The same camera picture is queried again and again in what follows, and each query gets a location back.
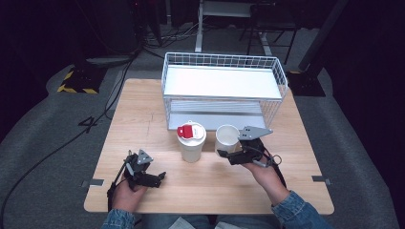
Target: white paper cup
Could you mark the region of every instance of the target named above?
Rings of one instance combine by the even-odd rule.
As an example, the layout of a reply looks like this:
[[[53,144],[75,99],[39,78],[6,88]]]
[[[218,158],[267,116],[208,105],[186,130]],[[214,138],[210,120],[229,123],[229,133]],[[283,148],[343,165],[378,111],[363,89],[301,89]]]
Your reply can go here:
[[[181,136],[180,128],[184,126],[191,126],[191,137],[186,138],[184,136]],[[188,121],[181,127],[179,127],[178,129],[178,140],[181,146],[181,157],[187,162],[196,162],[202,155],[203,144],[205,143],[206,139],[206,130],[201,124],[193,121]]]
[[[239,142],[239,130],[232,125],[223,125],[217,129],[215,134],[217,140],[215,141],[215,153],[218,154],[218,150],[227,151],[228,153],[234,153],[236,145]]]

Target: wooden table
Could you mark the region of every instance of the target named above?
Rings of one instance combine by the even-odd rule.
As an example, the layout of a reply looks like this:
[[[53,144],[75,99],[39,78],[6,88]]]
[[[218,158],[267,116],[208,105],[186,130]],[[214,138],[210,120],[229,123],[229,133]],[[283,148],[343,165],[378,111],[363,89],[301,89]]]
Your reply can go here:
[[[320,214],[331,214],[333,204],[325,182],[314,182],[321,172],[290,92],[262,137],[266,147],[283,162],[287,186]],[[251,173],[231,166],[214,152],[215,133],[208,132],[202,157],[195,163],[181,159],[175,131],[167,131],[160,80],[128,79],[121,93],[94,178],[84,202],[89,212],[107,212],[106,193],[128,155],[144,150],[154,158],[148,174],[166,172],[160,188],[149,188],[139,213],[270,214],[270,201]]]

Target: person's hand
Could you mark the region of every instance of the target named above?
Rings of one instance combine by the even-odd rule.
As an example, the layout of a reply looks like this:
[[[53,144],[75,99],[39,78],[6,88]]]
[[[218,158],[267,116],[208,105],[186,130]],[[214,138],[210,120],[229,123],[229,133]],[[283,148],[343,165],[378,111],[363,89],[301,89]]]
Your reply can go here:
[[[256,181],[265,189],[271,203],[275,206],[283,201],[289,195],[289,190],[283,185],[273,167],[261,167],[253,163],[243,164],[256,179]]]
[[[148,187],[137,185],[134,190],[131,190],[124,176],[122,176],[121,180],[122,182],[114,191],[113,209],[134,213]]]

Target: denim sleeve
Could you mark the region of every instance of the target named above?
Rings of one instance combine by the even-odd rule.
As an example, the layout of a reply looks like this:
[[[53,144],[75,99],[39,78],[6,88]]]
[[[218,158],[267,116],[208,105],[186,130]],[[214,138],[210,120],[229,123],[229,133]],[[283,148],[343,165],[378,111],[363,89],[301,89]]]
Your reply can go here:
[[[101,226],[101,229],[133,229],[135,216],[129,212],[119,209],[113,209],[108,213],[107,219]]]
[[[293,191],[285,200],[271,209],[287,229],[332,228],[310,203],[305,202]]]

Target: wire rack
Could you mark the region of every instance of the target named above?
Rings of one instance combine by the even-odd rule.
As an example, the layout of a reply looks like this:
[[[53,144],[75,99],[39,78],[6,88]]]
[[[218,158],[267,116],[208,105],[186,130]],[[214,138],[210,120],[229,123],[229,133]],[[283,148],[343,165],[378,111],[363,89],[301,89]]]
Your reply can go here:
[[[193,120],[214,131],[223,124],[270,128],[288,83],[276,57],[168,52],[161,88],[168,130]]]

